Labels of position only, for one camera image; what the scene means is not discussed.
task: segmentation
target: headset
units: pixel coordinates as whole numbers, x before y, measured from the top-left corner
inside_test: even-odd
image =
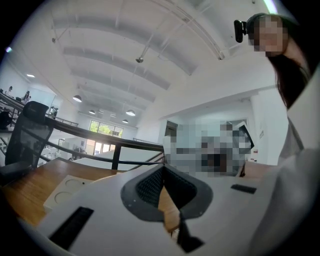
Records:
[[[255,15],[253,15],[252,17],[250,17],[247,22],[245,21],[240,21],[240,20],[235,20],[233,22],[234,24],[234,32],[235,32],[235,40],[238,43],[242,43],[243,41],[243,35],[247,35],[247,34],[253,34],[254,33],[254,22],[255,20],[261,18],[261,17],[265,17],[267,16],[267,14],[265,13],[257,13]]]

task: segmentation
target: black slot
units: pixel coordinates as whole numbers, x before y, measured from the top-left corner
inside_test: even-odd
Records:
[[[244,185],[240,185],[240,184],[234,184],[231,186],[231,188],[234,190],[239,190],[239,191],[242,191],[245,193],[250,193],[250,194],[254,194],[257,190],[255,187],[244,186]]]
[[[50,237],[50,240],[68,250],[93,212],[92,209],[79,207]]]

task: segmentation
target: desk surface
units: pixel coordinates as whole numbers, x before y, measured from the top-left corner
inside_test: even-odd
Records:
[[[38,167],[22,179],[3,187],[2,191],[17,215],[31,225],[37,226],[46,215],[44,202],[67,175],[96,181],[116,173],[116,170],[56,158]],[[179,210],[165,188],[160,194],[158,209],[164,212],[165,228],[168,232],[175,230],[179,226]]]

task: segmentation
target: curved ceiling beam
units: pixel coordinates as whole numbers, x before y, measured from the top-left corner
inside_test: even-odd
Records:
[[[120,114],[120,113],[122,113],[122,109],[125,105],[126,108],[128,106],[130,106],[130,109],[133,109],[136,114],[140,114],[141,112],[143,112],[141,109],[135,108],[135,107],[131,106],[130,104],[128,104],[127,102],[124,104],[124,102],[116,101],[115,99],[106,100],[106,97],[104,95],[96,94],[96,93],[88,91],[88,90],[80,90],[80,91],[83,92],[83,94],[85,95],[85,99],[88,103],[90,103],[93,106],[98,105],[98,106],[100,106],[100,109],[109,110],[111,112]],[[89,95],[91,95],[91,97],[94,97],[94,99],[95,99],[94,102],[92,102]]]
[[[136,68],[136,64],[127,61],[123,58],[119,58],[117,56],[112,56],[112,54],[109,53],[104,53],[101,51],[95,51],[95,50],[91,50],[91,49],[82,49],[80,47],[65,47],[63,49],[63,53],[65,55],[70,55],[70,56],[76,56],[76,57],[83,57],[83,58],[87,58],[87,59],[91,59],[91,60],[95,60],[95,61],[100,61],[106,64],[110,64],[113,66],[116,66],[118,68],[121,68],[123,70],[129,71],[131,73],[134,73],[141,77],[141,78],[145,78],[146,74],[145,74],[145,69],[142,66],[137,66]],[[160,76],[154,74],[153,72],[149,71],[147,73],[147,77],[145,78],[146,80],[148,80],[149,82],[159,86],[162,89],[168,90],[168,88],[170,87],[170,83],[167,82],[166,80],[162,79]]]
[[[108,99],[110,101],[116,101],[116,102],[125,102],[126,105],[128,106],[131,106],[135,109],[138,109],[138,110],[141,110],[141,111],[145,111],[147,109],[146,106],[144,105],[141,105],[141,104],[137,104],[135,102],[132,102],[128,99],[125,99],[125,98],[122,98],[122,97],[119,97],[119,96],[108,96],[107,94],[103,94],[103,92],[97,90],[97,89],[92,89],[91,87],[89,87],[88,85],[82,85],[82,84],[78,84],[78,87],[80,89],[80,91],[84,92],[84,93],[89,93],[89,94],[92,94],[92,95],[96,95],[98,97],[101,97],[101,98],[104,98],[104,99]]]
[[[120,79],[115,79],[115,78],[111,79],[110,76],[107,76],[104,74],[98,74],[95,72],[88,72],[86,70],[81,70],[81,69],[76,69],[76,68],[71,68],[71,74],[73,76],[77,76],[77,77],[84,78],[87,80],[92,80],[92,81],[95,81],[95,82],[98,82],[101,84],[105,84],[106,86],[110,86],[110,87],[122,90],[124,92],[128,92],[130,94],[138,96],[138,97],[145,99],[146,101],[149,101],[152,103],[156,99],[156,97],[153,94],[151,94],[143,89],[137,88],[133,84],[129,88],[129,84],[127,82],[120,80]]]
[[[119,21],[118,27],[115,27],[115,21],[106,17],[78,16],[76,18],[75,16],[69,16],[66,18],[54,18],[53,26],[53,29],[80,28],[105,31],[124,38],[129,38],[142,45],[147,44],[151,35],[150,31],[137,27],[132,23]],[[149,47],[155,52],[160,53],[162,51],[161,45],[163,41],[163,38],[154,35]],[[173,62],[188,75],[191,75],[197,68],[197,65],[192,59],[188,59],[172,45],[167,46],[161,55]]]

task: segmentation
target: doorway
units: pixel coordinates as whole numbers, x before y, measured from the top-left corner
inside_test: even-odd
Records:
[[[116,146],[112,144],[110,145],[106,143],[95,142],[94,140],[88,139],[85,150],[88,155],[95,156],[110,150],[114,150],[115,147]]]
[[[178,125],[174,122],[166,121],[164,136],[177,137]]]

